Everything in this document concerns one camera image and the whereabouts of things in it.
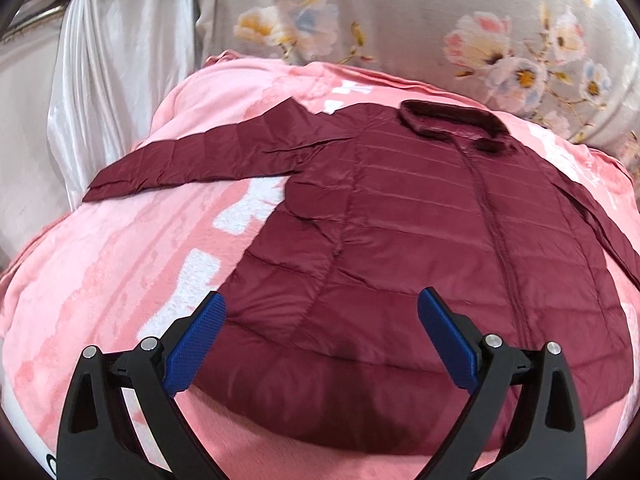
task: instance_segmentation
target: jacket sleeve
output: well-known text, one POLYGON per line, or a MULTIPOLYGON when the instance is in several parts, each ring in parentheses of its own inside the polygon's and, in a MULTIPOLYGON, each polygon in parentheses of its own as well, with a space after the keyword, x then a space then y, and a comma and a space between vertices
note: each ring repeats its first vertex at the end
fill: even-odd
POLYGON ((640 256, 606 211, 582 185, 571 180, 550 162, 542 160, 552 183, 580 212, 593 229, 604 250, 615 260, 631 282, 640 289, 640 256))
POLYGON ((299 171, 325 143, 354 136, 353 121, 340 112, 335 117, 314 115, 289 98, 243 123, 149 143, 100 171, 83 201, 96 202, 189 182, 299 171))

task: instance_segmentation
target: metal pin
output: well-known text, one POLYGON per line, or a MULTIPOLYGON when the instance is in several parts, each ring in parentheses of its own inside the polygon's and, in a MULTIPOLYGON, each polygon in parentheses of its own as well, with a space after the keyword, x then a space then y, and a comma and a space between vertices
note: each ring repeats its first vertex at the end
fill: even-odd
POLYGON ((484 342, 491 348, 500 348, 502 346, 502 338, 495 334, 489 334, 484 338, 484 342))
POLYGON ((555 341, 546 344, 546 349, 553 355, 558 355, 562 351, 562 347, 555 341))
POLYGON ((86 359, 91 359, 97 353, 98 353, 98 349, 95 346, 91 345, 85 348, 84 350, 82 350, 82 357, 86 359))
POLYGON ((153 350, 156 346, 158 346, 158 339, 155 337, 145 337, 140 343, 140 348, 143 350, 153 350))

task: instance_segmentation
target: jacket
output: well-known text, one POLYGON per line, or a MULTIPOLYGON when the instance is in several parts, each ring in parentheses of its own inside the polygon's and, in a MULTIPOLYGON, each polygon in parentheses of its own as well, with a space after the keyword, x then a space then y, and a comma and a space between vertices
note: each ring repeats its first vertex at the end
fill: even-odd
POLYGON ((292 175, 284 201, 219 289, 228 319, 195 381, 233 412, 324 446, 433 454, 467 394, 418 321, 425 286, 513 346, 559 342, 584 416, 627 393, 630 335, 603 248, 636 286, 640 259, 490 112, 408 101, 314 115, 288 99, 136 150, 85 200, 279 174, 292 175))

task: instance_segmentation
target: jacket zipper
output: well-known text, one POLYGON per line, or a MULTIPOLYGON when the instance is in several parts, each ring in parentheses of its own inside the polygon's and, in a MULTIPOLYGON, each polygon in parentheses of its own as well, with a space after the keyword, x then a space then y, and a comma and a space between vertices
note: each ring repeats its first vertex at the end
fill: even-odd
POLYGON ((471 174, 476 200, 478 200, 480 209, 482 210, 484 222, 489 231, 494 251, 498 257, 498 262, 500 263, 500 270, 502 271, 507 295, 511 306, 515 311, 514 322, 518 331, 518 338, 526 348, 534 349, 532 347, 532 340, 530 337, 531 328, 527 322, 526 309, 522 303, 522 294, 520 292, 520 286, 518 285, 518 279, 513 272, 513 264, 507 251, 504 236, 497 224, 495 214, 487 199, 486 183, 482 174, 476 169, 472 160, 466 154, 466 149, 463 146, 460 146, 457 139, 452 138, 452 141, 456 145, 460 155, 462 155, 462 159, 465 161, 466 167, 471 174))

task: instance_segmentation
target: blue gripper pad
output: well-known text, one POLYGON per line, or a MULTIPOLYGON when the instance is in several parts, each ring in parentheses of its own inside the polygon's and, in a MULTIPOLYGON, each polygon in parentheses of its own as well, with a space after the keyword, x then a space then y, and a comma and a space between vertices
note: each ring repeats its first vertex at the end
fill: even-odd
POLYGON ((449 314, 426 288, 418 295, 418 318, 455 385, 472 394, 480 384, 478 356, 449 314))
POLYGON ((225 317, 225 300, 222 295, 214 294, 166 358, 162 386, 171 397, 193 382, 225 317))

